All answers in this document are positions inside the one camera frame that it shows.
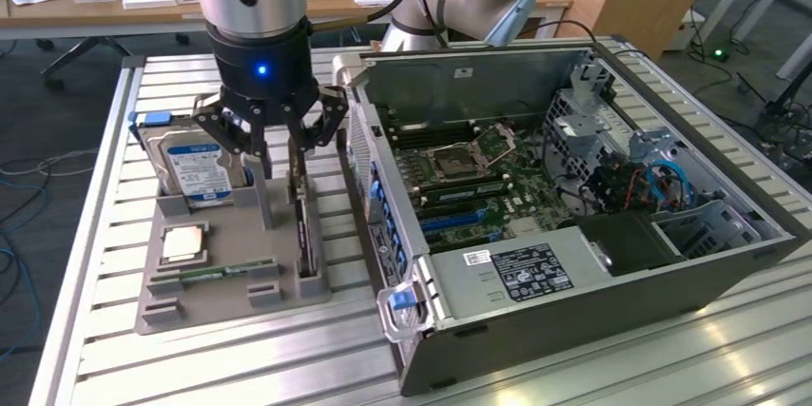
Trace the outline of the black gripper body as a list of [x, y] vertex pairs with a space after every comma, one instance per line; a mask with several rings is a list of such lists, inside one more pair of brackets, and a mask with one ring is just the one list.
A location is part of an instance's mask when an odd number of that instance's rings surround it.
[[273, 37], [247, 38], [207, 32], [221, 75], [225, 106], [244, 119], [264, 112], [265, 125], [283, 125], [288, 112], [304, 115], [317, 99], [309, 26], [296, 25]]

